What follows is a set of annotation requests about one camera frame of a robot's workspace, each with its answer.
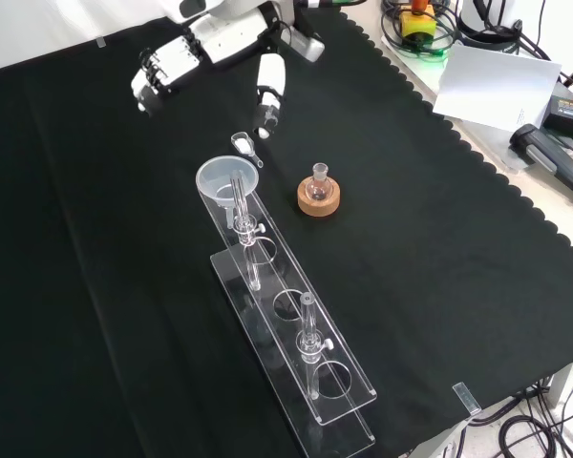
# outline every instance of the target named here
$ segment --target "clear acrylic rack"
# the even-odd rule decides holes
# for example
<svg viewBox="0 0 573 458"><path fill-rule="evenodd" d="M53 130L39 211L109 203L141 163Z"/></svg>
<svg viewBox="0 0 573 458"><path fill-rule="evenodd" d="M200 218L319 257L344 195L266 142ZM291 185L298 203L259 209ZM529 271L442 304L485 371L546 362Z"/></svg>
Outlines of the clear acrylic rack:
<svg viewBox="0 0 573 458"><path fill-rule="evenodd" d="M376 392L255 193L257 169L215 157L196 181L226 249L210 259L309 458L375 442L359 408Z"/></svg>

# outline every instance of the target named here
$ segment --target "funnel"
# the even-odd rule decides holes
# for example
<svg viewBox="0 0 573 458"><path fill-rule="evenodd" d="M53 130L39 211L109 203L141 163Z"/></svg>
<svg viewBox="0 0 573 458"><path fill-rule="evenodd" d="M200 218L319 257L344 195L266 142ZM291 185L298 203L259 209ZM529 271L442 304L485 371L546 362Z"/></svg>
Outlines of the funnel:
<svg viewBox="0 0 573 458"><path fill-rule="evenodd" d="M236 206L231 187L232 174L240 171L244 185L244 196L257 187L259 173L254 165L237 156L219 156L205 162L195 177L198 190L211 198L227 213L227 228L233 229L233 209Z"/></svg>

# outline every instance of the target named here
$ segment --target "black tablecloth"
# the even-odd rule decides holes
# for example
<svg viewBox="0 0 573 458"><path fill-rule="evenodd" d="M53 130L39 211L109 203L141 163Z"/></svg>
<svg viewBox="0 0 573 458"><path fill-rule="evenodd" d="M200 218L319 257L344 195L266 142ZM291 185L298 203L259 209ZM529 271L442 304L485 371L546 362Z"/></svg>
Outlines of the black tablecloth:
<svg viewBox="0 0 573 458"><path fill-rule="evenodd" d="M573 248L336 11L286 57L258 193L378 391L396 456L573 361ZM209 264L194 176L251 126L257 60L138 112L155 22L0 72L0 456L291 457L280 408ZM327 219L295 190L324 161Z"/></svg>

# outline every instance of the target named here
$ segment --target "yellow device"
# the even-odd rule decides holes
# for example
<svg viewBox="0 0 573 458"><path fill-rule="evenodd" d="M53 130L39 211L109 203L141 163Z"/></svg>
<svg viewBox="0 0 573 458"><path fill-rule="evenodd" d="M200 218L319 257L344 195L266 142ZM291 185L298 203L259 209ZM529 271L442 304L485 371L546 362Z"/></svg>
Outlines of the yellow device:
<svg viewBox="0 0 573 458"><path fill-rule="evenodd" d="M433 5L427 5L426 12L435 16ZM435 37L436 21L426 14L415 14L411 11L403 11L400 14L401 34L414 41L428 42Z"/></svg>

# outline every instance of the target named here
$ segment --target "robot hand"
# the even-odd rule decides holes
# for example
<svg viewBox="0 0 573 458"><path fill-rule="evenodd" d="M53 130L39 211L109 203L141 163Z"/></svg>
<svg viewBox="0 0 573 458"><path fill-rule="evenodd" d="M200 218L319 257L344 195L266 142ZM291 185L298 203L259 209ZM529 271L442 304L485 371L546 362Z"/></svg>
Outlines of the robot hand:
<svg viewBox="0 0 573 458"><path fill-rule="evenodd" d="M171 0L162 1L164 7L176 5ZM301 14L296 20L292 0L268 2L259 8L258 3L263 0L207 0L208 4L205 1L185 0L177 9L166 8L172 20L188 22L189 26L183 28L182 36L141 57L141 69L132 81L132 91L141 111L155 113L166 99L200 74L238 64L261 51L274 51L275 44L270 40L274 32L282 31L280 38L311 62L316 61L325 48L317 35L309 28L306 30ZM193 19L183 13L192 15ZM278 123L285 85L283 58L277 53L263 54L254 125L261 138L268 138Z"/></svg>

